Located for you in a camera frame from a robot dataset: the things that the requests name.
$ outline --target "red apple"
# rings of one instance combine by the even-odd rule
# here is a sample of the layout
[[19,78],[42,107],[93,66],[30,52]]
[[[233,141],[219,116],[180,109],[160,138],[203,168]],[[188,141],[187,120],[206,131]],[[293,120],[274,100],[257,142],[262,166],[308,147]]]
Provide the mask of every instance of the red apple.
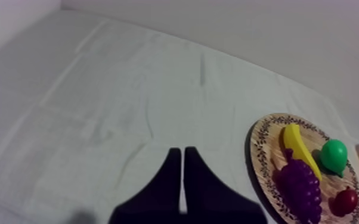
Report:
[[336,208],[340,214],[350,214],[358,205],[358,201],[359,197],[356,191],[347,187],[335,197],[334,208]]

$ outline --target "table surface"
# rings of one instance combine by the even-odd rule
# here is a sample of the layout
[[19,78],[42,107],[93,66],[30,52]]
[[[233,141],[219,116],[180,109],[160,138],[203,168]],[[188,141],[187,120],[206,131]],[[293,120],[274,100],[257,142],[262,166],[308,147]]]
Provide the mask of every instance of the table surface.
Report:
[[106,223],[170,147],[190,145],[260,203],[243,147],[270,113],[343,141],[359,178],[359,114],[341,103],[196,43],[57,12],[0,51],[0,223]]

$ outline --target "decorative plate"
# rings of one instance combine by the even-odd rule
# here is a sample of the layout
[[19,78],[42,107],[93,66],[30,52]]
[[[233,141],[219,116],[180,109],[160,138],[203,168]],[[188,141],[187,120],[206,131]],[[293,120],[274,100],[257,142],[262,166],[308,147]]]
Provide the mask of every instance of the decorative plate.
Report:
[[[290,114],[270,114],[258,120],[253,127],[250,136],[250,157],[260,187],[274,210],[286,223],[299,223],[298,218],[291,214],[287,205],[284,204],[273,181],[273,172],[276,170],[273,160],[281,164],[281,167],[287,164],[281,150],[283,143],[280,134],[282,129],[290,123],[300,126],[302,139],[311,152],[321,150],[324,143],[330,139],[322,130],[303,118]],[[329,201],[347,186],[356,190],[359,196],[359,182],[349,161],[343,174],[344,177],[340,178],[322,172],[323,180],[320,182],[320,189],[323,201],[320,206],[323,212],[320,223],[359,224],[359,202],[352,213],[343,217],[335,216],[329,209]]]

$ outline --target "plastic banana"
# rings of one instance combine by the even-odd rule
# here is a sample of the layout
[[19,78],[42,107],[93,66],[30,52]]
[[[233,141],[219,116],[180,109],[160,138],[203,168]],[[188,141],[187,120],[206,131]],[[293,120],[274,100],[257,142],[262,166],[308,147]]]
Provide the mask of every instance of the plastic banana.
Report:
[[292,157],[294,159],[303,160],[310,168],[312,168],[312,171],[316,175],[317,179],[321,181],[320,170],[318,169],[316,162],[314,161],[312,155],[302,140],[299,125],[287,125],[284,130],[283,140],[285,147],[291,148],[293,150]]

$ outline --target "white wall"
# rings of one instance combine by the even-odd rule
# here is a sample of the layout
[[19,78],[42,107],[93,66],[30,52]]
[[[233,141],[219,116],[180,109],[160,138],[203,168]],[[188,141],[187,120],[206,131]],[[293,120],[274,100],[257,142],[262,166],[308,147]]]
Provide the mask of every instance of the white wall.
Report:
[[60,8],[61,0],[0,0],[0,48],[16,34]]
[[201,43],[359,110],[359,0],[63,0]]

